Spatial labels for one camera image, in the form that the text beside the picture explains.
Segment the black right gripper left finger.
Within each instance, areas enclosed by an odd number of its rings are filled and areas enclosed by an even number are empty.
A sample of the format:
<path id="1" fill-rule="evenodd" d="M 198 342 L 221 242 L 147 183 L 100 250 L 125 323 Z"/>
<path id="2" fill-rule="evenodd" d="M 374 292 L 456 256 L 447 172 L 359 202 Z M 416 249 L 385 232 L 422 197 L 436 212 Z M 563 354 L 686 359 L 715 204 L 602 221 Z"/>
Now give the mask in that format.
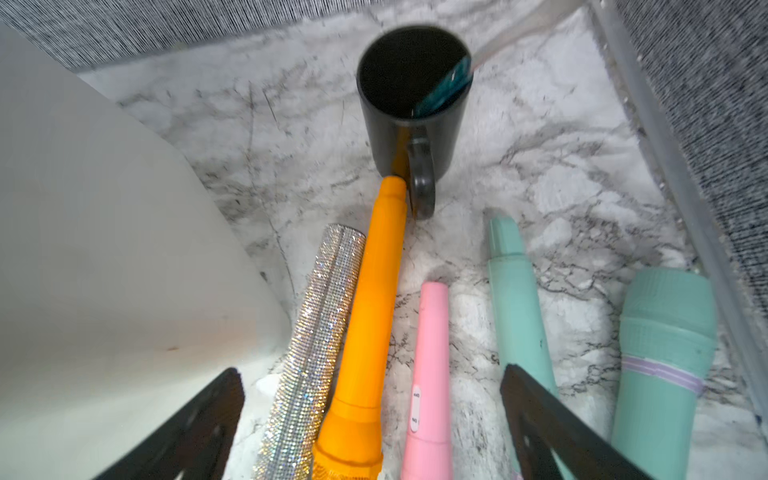
<path id="1" fill-rule="evenodd" d="M 227 368 L 99 479 L 220 479 L 244 406 L 240 373 Z"/>

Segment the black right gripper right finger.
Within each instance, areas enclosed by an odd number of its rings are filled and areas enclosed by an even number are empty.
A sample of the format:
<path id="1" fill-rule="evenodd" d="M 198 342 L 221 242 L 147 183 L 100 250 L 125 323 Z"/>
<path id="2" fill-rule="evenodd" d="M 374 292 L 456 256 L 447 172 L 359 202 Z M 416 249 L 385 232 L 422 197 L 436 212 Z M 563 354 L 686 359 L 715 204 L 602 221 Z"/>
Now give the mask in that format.
<path id="1" fill-rule="evenodd" d="M 500 393 L 525 479 L 561 479 L 561 466 L 576 479 L 648 477 L 520 366 L 506 367 Z"/>

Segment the glittery silver microphone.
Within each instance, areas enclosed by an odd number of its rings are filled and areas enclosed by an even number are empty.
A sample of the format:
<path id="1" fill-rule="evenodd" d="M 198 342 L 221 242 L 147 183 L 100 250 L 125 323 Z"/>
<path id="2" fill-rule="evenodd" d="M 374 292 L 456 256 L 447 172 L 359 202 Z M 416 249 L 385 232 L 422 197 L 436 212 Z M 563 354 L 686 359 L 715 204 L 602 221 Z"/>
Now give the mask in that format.
<path id="1" fill-rule="evenodd" d="M 254 467 L 255 479 L 307 479 L 352 307 L 366 237 L 323 232 Z"/>

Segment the pink microphone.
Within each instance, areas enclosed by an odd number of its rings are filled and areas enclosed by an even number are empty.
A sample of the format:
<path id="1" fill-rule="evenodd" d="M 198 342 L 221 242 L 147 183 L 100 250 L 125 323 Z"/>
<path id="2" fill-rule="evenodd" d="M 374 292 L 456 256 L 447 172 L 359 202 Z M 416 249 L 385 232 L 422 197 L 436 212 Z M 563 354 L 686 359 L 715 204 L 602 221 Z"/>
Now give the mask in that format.
<path id="1" fill-rule="evenodd" d="M 448 286 L 424 283 L 401 469 L 403 479 L 453 477 L 449 321 Z"/>

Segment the orange microphone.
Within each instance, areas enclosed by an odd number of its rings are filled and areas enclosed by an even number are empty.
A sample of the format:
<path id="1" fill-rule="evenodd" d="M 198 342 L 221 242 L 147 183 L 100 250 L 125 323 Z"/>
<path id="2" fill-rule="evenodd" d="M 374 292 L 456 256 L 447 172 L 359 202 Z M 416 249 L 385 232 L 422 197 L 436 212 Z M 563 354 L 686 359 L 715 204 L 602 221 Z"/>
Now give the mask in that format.
<path id="1" fill-rule="evenodd" d="M 375 479 L 381 403 L 406 228 L 406 183 L 382 180 L 330 409 L 312 449 L 314 479 Z"/>

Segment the mint green tube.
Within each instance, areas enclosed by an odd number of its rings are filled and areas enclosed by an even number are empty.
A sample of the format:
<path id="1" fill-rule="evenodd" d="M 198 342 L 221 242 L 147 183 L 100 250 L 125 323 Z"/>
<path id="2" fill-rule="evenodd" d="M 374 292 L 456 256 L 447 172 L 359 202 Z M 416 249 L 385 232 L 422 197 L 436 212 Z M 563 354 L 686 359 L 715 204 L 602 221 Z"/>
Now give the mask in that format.
<path id="1" fill-rule="evenodd" d="M 717 347 L 710 281 L 649 267 L 620 316 L 621 376 L 610 443 L 654 479 L 687 475 L 694 416 Z"/>

